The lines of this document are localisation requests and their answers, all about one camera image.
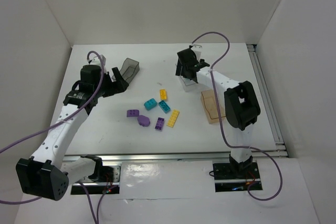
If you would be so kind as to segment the teal rectangular lego brick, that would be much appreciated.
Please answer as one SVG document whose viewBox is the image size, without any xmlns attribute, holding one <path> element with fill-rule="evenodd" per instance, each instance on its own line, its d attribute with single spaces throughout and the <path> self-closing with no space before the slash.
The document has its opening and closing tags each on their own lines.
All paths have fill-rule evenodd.
<svg viewBox="0 0 336 224">
<path fill-rule="evenodd" d="M 163 110 L 165 114 L 169 113 L 171 108 L 168 106 L 168 104 L 162 100 L 158 103 L 159 107 Z"/>
</svg>

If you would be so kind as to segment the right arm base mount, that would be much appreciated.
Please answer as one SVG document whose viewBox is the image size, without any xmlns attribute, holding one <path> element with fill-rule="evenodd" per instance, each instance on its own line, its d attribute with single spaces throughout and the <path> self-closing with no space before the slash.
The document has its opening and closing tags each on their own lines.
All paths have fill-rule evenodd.
<svg viewBox="0 0 336 224">
<path fill-rule="evenodd" d="M 263 188 L 256 162 L 241 173 L 234 172 L 229 163 L 214 163 L 208 174 L 214 178 L 216 193 L 247 191 L 249 186 L 251 191 Z"/>
</svg>

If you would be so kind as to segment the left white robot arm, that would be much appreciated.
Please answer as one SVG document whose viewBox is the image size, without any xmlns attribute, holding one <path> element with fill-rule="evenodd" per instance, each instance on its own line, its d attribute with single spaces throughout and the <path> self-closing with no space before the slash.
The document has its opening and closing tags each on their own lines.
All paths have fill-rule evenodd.
<svg viewBox="0 0 336 224">
<path fill-rule="evenodd" d="M 57 122 L 48 129 L 40 147 L 16 164 L 18 180 L 25 194 L 58 201 L 68 186 L 85 177 L 97 181 L 103 175 L 102 159 L 97 156 L 86 154 L 69 165 L 62 163 L 70 143 L 99 98 L 125 92 L 129 86 L 118 68 L 112 69 L 114 78 L 110 77 L 103 55 L 90 51 L 87 62 L 80 71 L 80 80 L 63 101 Z"/>
</svg>

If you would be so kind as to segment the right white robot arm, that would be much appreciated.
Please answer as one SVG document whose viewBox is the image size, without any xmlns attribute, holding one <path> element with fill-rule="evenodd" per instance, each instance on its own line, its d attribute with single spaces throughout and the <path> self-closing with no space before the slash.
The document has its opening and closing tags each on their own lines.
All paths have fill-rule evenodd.
<svg viewBox="0 0 336 224">
<path fill-rule="evenodd" d="M 230 148 L 230 168 L 235 174 L 244 173 L 253 162 L 251 133 L 261 112 L 252 83 L 238 82 L 215 71 L 204 59 L 197 58 L 192 46 L 179 51 L 177 57 L 175 75 L 212 88 L 218 113 L 221 105 L 224 106 L 225 118 L 234 136 L 234 143 L 230 144 L 224 133 L 222 116 L 219 115 L 222 137 Z"/>
</svg>

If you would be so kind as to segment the teal rounded lego brick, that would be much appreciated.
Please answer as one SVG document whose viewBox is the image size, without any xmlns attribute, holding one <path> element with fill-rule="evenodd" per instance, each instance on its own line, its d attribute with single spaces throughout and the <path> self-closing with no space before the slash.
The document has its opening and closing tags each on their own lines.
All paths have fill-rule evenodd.
<svg viewBox="0 0 336 224">
<path fill-rule="evenodd" d="M 151 98 L 144 103 L 144 107 L 146 110 L 149 111 L 153 109 L 154 107 L 156 107 L 157 104 L 158 104 L 157 101 L 154 98 Z"/>
</svg>

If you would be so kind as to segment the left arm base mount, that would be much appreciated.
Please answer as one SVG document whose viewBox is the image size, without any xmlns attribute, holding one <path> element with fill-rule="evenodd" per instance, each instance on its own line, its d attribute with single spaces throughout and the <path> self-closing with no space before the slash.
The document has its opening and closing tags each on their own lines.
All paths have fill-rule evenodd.
<svg viewBox="0 0 336 224">
<path fill-rule="evenodd" d="M 100 177 L 92 180 L 89 177 L 82 178 L 71 187 L 71 195 L 84 195 L 82 183 L 90 195 L 119 194 L 121 179 L 121 163 L 103 162 Z"/>
</svg>

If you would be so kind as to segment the small yellow lego brick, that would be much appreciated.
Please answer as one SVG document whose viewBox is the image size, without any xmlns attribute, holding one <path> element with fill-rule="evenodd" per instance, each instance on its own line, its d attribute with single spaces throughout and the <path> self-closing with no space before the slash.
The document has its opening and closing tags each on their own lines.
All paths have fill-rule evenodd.
<svg viewBox="0 0 336 224">
<path fill-rule="evenodd" d="M 167 100 L 167 92 L 165 89 L 160 89 L 160 99 L 163 101 Z"/>
</svg>

